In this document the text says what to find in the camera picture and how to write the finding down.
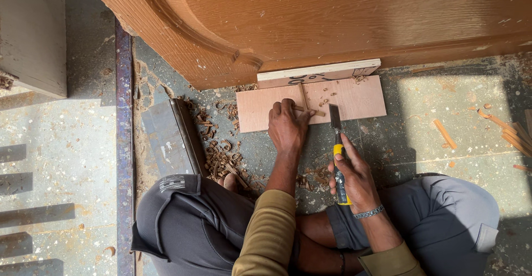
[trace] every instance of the bracelet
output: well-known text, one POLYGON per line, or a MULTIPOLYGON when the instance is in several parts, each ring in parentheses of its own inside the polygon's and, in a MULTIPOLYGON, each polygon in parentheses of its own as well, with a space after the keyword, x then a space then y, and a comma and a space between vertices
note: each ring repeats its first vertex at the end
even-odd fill
POLYGON ((377 215, 378 213, 380 213, 381 211, 384 211, 384 205, 379 205, 376 209, 374 210, 371 210, 371 211, 366 211, 364 213, 360 213, 360 214, 356 214, 354 215, 355 218, 357 219, 360 219, 360 218, 367 218, 367 217, 371 217, 371 216, 375 216, 377 215))
POLYGON ((340 276, 344 276, 345 274, 345 256, 344 253, 340 251, 340 258, 342 259, 342 267, 340 267, 340 276))

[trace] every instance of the chisel blade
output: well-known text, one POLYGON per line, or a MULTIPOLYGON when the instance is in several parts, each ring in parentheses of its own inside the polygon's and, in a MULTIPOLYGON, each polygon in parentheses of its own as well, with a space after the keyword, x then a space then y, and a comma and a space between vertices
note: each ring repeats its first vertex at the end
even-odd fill
POLYGON ((341 130, 342 121, 340 120, 340 111, 338 110, 338 106, 329 104, 329 113, 331 115, 331 127, 341 130))

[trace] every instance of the chisel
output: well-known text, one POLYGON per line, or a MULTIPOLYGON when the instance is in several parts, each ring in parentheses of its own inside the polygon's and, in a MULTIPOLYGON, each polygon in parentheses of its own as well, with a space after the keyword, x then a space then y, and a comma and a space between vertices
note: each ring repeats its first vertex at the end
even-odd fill
MULTIPOLYGON (((331 115, 331 127, 335 130, 335 144, 332 149, 332 156, 336 154, 342 154, 344 159, 347 159, 344 145, 342 144, 342 122, 340 121, 340 112, 337 105, 329 104, 329 113, 331 115)), ((334 177, 336 179, 336 197, 338 198, 338 204, 340 205, 350 205, 351 200, 345 192, 345 178, 340 169, 334 165, 334 177)))

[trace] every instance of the olive green sleeve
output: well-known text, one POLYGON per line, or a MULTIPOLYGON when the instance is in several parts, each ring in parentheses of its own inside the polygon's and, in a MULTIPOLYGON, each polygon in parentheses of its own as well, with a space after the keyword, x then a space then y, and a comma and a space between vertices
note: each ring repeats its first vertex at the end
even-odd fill
POLYGON ((296 201, 280 190, 264 192, 249 220, 233 276, 288 275, 294 243, 296 201))

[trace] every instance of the bare foot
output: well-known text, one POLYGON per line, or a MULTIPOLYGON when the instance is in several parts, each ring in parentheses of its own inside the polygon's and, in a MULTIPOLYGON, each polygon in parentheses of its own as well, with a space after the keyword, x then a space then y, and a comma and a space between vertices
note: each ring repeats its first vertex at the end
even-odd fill
POLYGON ((231 192, 238 194, 238 189, 236 187, 236 175, 233 173, 230 173, 226 175, 225 178, 219 179, 218 184, 223 186, 224 188, 228 189, 231 192))

